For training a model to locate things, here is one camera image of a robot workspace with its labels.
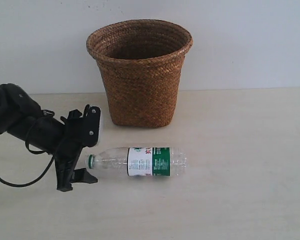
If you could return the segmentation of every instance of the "wicker basket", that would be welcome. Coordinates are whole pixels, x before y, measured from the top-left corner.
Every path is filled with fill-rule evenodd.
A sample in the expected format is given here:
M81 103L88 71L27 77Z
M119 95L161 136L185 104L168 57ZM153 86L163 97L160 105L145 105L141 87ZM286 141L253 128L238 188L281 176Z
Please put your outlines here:
M181 69L193 44L183 27L162 20L128 20L87 39L114 124L159 128L175 113Z

